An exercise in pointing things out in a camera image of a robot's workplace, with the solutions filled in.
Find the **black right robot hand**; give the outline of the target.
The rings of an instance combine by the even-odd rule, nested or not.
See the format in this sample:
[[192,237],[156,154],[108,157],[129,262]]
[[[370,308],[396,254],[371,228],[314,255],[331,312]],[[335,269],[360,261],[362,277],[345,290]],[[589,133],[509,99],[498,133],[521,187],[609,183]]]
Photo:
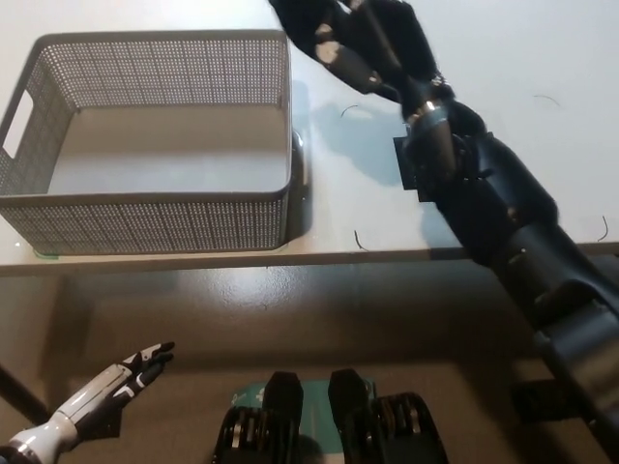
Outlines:
[[399,103],[405,118],[455,97],[406,2],[333,2],[313,37],[314,57],[330,73],[363,94]]

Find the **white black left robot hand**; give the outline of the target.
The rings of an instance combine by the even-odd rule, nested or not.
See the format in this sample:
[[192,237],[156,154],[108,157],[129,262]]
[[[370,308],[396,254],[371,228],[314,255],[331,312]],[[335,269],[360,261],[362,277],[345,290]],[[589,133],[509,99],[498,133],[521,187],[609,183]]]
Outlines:
[[121,414],[163,373],[174,357],[174,347],[174,342],[159,343],[110,365],[58,407],[51,418],[72,425],[84,439]]

